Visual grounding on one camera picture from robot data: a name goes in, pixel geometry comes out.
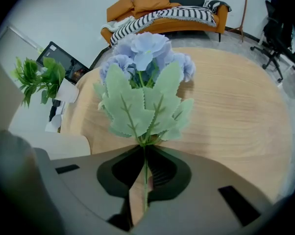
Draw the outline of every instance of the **wooden table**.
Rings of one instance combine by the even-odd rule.
[[[194,81],[182,83],[177,94],[195,103],[183,138],[160,145],[216,160],[275,202],[291,155],[289,117],[275,84],[239,55],[208,48],[174,51],[191,55],[196,64]],[[92,154],[135,143],[108,131],[109,120],[98,111],[93,91],[97,81],[99,69],[80,79],[78,99],[67,107],[61,126],[61,132],[86,136]]]

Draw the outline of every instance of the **black slot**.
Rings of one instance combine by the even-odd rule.
[[[147,163],[153,175],[148,203],[174,199],[191,180],[191,170],[185,162],[155,146],[147,147]]]
[[[260,216],[260,213],[232,186],[219,188],[218,191],[243,226]]]
[[[143,164],[143,149],[136,146],[102,163],[97,171],[98,181],[108,194],[127,198],[129,189],[137,179]]]
[[[66,173],[66,172],[69,172],[69,171],[72,171],[72,170],[77,170],[79,169],[80,167],[77,166],[76,164],[71,164],[71,165],[67,165],[67,166],[63,166],[63,167],[59,167],[59,168],[56,168],[56,172],[58,174],[62,174],[62,173]]]

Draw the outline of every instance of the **green leaf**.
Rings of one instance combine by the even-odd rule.
[[[29,87],[27,87],[24,91],[24,95],[25,95],[25,98],[24,98],[24,103],[28,105],[30,105],[30,100],[31,100],[31,96],[33,93],[35,93],[36,91],[36,85],[31,85]]]
[[[44,90],[42,91],[42,94],[41,94],[41,104],[46,104],[47,101],[48,101],[48,92],[47,90]]]
[[[107,72],[108,96],[103,99],[105,109],[112,116],[111,127],[121,133],[138,137],[152,122],[154,111],[144,108],[143,89],[132,89],[123,71],[112,65]]]
[[[34,60],[29,60],[29,64],[30,64],[31,71],[33,72],[33,74],[36,75],[36,72],[38,71],[38,65],[36,64]]]
[[[24,63],[24,76],[27,82],[32,81],[31,68],[30,68],[30,63],[28,61],[25,61]]]
[[[19,89],[22,91],[25,87],[26,87],[26,85],[24,84],[24,85],[21,85],[21,86],[19,87]]]
[[[101,83],[96,83],[96,84],[93,84],[93,88],[94,88],[95,93],[98,95],[98,97],[101,100],[103,100],[103,94],[107,93],[106,86]]]
[[[63,79],[65,78],[65,68],[61,65],[61,63],[55,64],[54,69],[57,70],[57,74],[58,74],[58,81],[59,81],[59,85],[61,84],[61,82],[63,81]]]
[[[19,58],[19,57],[16,57],[16,60],[17,60],[17,62],[16,62],[16,64],[17,64],[17,68],[18,68],[18,69],[21,69],[22,62],[21,62],[20,58]]]
[[[120,79],[116,79],[113,75],[108,76],[108,73],[115,74],[120,77]],[[106,87],[108,97],[111,95],[117,95],[121,90],[130,91],[131,85],[129,81],[125,78],[122,69],[119,68],[118,65],[112,64],[108,68],[107,76],[106,76]]]
[[[127,135],[125,133],[116,131],[112,126],[109,127],[109,131],[118,137],[122,137],[122,138],[130,138],[131,137],[131,135]]]
[[[105,106],[103,106],[103,110],[104,110],[105,114],[107,115],[107,117],[109,118],[109,120],[113,121],[114,119],[113,119],[112,115],[110,115],[109,112],[105,109]]]
[[[42,82],[59,85],[59,74],[56,72],[57,68],[47,69],[42,75]]]
[[[48,97],[50,98],[55,98],[57,94],[58,86],[57,84],[53,84],[49,89],[48,89]]]
[[[155,110],[155,116],[149,127],[148,134],[159,134],[162,131],[169,130],[176,125],[172,118],[177,109],[180,98],[174,94],[163,94],[158,89],[143,87],[145,96],[145,105],[147,110]]]
[[[53,69],[55,66],[56,62],[55,59],[51,58],[51,57],[43,57],[43,65],[44,67],[46,67],[48,70],[49,69]]]
[[[46,85],[45,84],[44,85],[41,85],[40,88],[36,92],[39,92],[40,90],[42,90],[44,88],[46,88]]]
[[[15,65],[15,68],[10,72],[10,75],[12,76],[12,77],[14,77],[14,78],[17,78],[17,79],[19,79],[19,76],[21,76],[22,75],[22,68],[21,67],[16,67],[16,65]]]
[[[164,95],[176,95],[182,75],[182,69],[178,62],[170,63],[159,74],[153,88]]]
[[[176,125],[161,137],[162,140],[178,139],[181,137],[181,130],[189,124],[189,116],[193,103],[193,98],[188,98],[179,104],[172,116]]]
[[[29,82],[27,82],[27,81],[22,77],[22,74],[19,73],[17,70],[15,70],[15,75],[16,75],[17,79],[18,79],[22,84],[30,85]]]

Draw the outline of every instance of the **gray floor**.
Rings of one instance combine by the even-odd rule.
[[[221,42],[218,42],[218,34],[214,32],[190,32],[187,33],[187,35],[185,33],[177,33],[169,37],[172,41],[172,47],[204,47],[221,49],[244,56],[259,66],[267,63],[268,61],[268,58],[259,51],[250,50],[251,46],[258,44],[257,42],[245,38],[244,42],[242,43],[240,36],[235,33],[225,32],[221,36]],[[111,52],[111,50],[106,52],[99,60],[96,67],[100,66],[101,62],[109,58],[112,55]],[[286,102],[290,115],[293,135],[292,156],[290,159],[289,172],[287,173],[285,182],[281,187],[279,194],[280,198],[292,193],[295,189],[295,72],[293,69],[289,69],[290,65],[288,65],[283,60],[279,62],[279,65],[284,77],[284,80],[280,84],[277,82],[279,74],[275,70],[273,64],[270,64],[266,71],[272,81],[278,86],[282,97]]]

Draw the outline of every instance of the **artificial flower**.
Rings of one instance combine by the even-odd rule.
[[[129,58],[126,55],[112,56],[101,65],[102,68],[99,71],[99,74],[102,80],[102,84],[105,83],[107,71],[112,64],[116,64],[117,66],[119,66],[123,70],[123,73],[128,80],[132,77],[133,74],[135,74],[135,69],[130,66],[131,64],[133,64],[133,59]]]
[[[181,81],[189,82],[193,78],[196,66],[189,55],[174,53],[172,62],[178,62],[181,67]]]
[[[165,43],[163,51],[163,53],[153,59],[146,69],[147,74],[149,77],[152,76],[154,82],[156,82],[161,71],[173,61],[174,52],[172,50],[171,42]]]
[[[135,52],[134,63],[138,71],[145,71],[153,58],[168,50],[166,42],[169,39],[160,34],[145,32],[138,34],[131,42],[131,50]]]
[[[136,53],[132,51],[131,44],[132,41],[136,39],[136,37],[136,34],[129,34],[126,35],[124,38],[120,39],[118,41],[118,44],[113,49],[113,55],[126,55],[133,59]]]

